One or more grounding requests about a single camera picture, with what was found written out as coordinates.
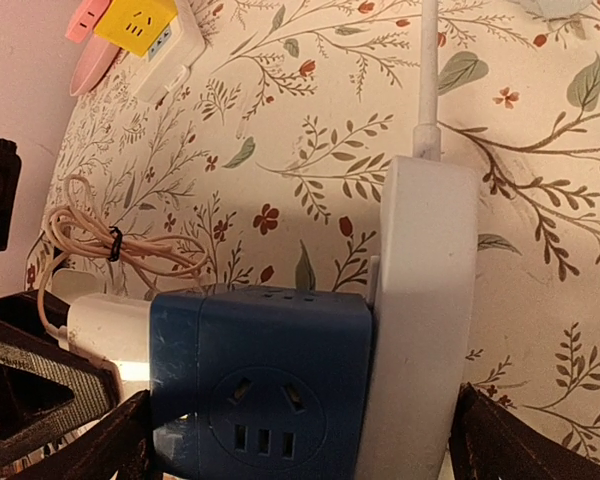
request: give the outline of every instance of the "pink plug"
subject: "pink plug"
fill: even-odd
[[[69,21],[65,36],[75,43],[82,43],[93,31],[107,11],[111,0],[83,0]]]

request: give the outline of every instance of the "blue adapter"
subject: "blue adapter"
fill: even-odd
[[[192,480],[352,479],[372,329],[359,295],[158,296],[150,357],[160,468]]]

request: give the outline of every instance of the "floral pattern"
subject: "floral pattern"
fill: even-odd
[[[192,77],[140,104],[121,55],[78,102],[48,205],[82,174],[125,235],[202,242],[207,281],[363,293],[386,171],[417,117],[418,0],[192,6],[208,43]],[[444,161],[482,178],[466,379],[600,462],[600,0],[550,22],[443,0],[438,40]],[[52,256],[41,238],[29,287]],[[175,288],[72,262],[110,293]]]

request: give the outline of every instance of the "beige cable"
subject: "beige cable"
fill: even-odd
[[[75,193],[71,189],[72,182],[80,182],[85,190],[86,205],[90,207],[90,212],[78,207]],[[43,228],[47,239],[51,244],[62,250],[62,255],[58,256],[47,267],[40,280],[40,289],[38,291],[38,313],[45,330],[55,339],[62,339],[63,333],[49,320],[44,311],[45,288],[54,270],[60,266],[71,255],[79,255],[85,258],[103,258],[108,259],[111,256],[112,248],[116,240],[115,233],[112,234],[112,227],[107,226],[99,211],[97,210],[93,197],[91,196],[91,184],[80,175],[70,175],[64,181],[64,195],[66,204],[60,205],[49,211],[43,221]],[[74,230],[82,230],[90,235],[86,240],[77,240],[72,238],[70,233]],[[202,257],[197,261],[192,260],[176,251],[174,241],[183,241],[193,243],[202,252]],[[145,257],[158,257],[169,260],[180,269],[161,270],[144,261]],[[184,235],[161,235],[157,237],[134,240],[123,236],[120,247],[120,261],[125,262],[138,274],[140,279],[149,287],[155,288],[155,285],[147,274],[153,274],[158,277],[181,278],[191,280],[196,286],[199,285],[200,269],[208,260],[206,248],[193,237]]]

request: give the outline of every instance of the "pink wall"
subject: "pink wall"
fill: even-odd
[[[75,101],[69,81],[82,47],[64,38],[79,0],[0,0],[0,136],[18,143],[23,169],[0,295],[22,289],[57,152]]]

